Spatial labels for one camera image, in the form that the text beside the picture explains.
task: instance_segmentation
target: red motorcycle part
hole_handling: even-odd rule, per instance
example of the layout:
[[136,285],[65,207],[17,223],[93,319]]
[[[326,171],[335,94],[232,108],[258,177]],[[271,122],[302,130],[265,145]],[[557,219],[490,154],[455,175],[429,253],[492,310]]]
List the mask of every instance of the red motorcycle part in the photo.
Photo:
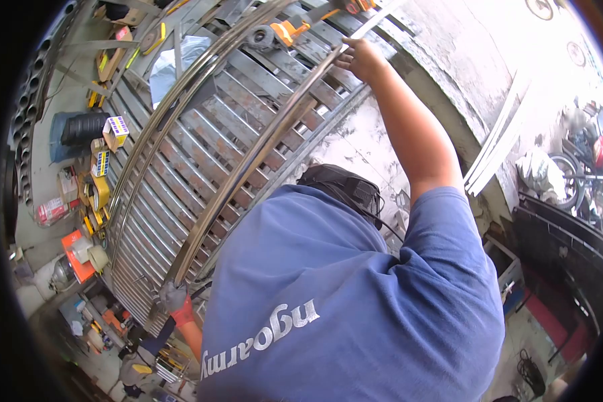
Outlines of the red motorcycle part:
[[594,142],[592,146],[592,155],[594,156],[594,167],[596,169],[603,169],[603,137],[600,136]]

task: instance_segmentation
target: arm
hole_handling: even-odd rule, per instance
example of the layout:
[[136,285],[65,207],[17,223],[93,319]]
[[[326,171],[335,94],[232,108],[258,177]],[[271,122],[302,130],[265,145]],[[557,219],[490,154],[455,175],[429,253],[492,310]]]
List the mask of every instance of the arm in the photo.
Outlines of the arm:
[[411,185],[411,204],[423,193],[452,186],[462,191],[458,157],[446,131],[378,49],[366,39],[343,39],[350,46],[335,62],[370,85],[388,138]]
[[175,287],[174,282],[170,281],[161,288],[159,297],[172,318],[174,318],[177,329],[183,335],[194,357],[197,358],[197,361],[201,361],[203,333],[194,322],[192,300],[188,296],[187,284],[183,283],[181,286]]
[[185,342],[192,350],[197,361],[201,361],[201,341],[203,341],[203,332],[194,321],[188,321],[179,327],[179,331],[183,335]]

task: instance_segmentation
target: hand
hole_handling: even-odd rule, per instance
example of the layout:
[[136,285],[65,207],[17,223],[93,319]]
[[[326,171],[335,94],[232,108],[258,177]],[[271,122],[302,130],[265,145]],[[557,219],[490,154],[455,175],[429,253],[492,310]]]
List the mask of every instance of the hand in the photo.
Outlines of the hand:
[[335,60],[335,65],[351,71],[365,83],[371,85],[391,68],[379,49],[368,40],[342,38],[342,42],[350,47]]
[[194,321],[192,300],[188,296],[188,285],[185,282],[176,287],[173,280],[169,281],[159,290],[159,297],[161,303],[176,321],[177,328]]

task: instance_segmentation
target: red box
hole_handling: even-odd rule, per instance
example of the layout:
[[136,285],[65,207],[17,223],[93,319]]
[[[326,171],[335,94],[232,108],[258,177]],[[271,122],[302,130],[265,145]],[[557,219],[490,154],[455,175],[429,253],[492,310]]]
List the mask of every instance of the red box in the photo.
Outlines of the red box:
[[94,275],[96,269],[94,269],[92,263],[89,261],[81,264],[74,255],[74,252],[71,251],[71,245],[81,237],[83,237],[83,235],[80,233],[80,230],[76,230],[75,232],[62,238],[62,246],[65,249],[65,254],[67,254],[71,267],[74,269],[76,278],[78,279],[79,283],[84,283],[87,279]]

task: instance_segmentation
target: blue t-shirt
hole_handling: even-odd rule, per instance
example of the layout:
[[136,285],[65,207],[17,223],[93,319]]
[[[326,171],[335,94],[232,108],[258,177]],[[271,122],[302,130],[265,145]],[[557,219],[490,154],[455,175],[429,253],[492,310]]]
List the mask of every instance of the blue t-shirt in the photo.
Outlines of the blue t-shirt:
[[496,269],[456,189],[413,205],[400,260],[346,205],[286,185],[228,237],[200,401],[477,401],[505,328]]

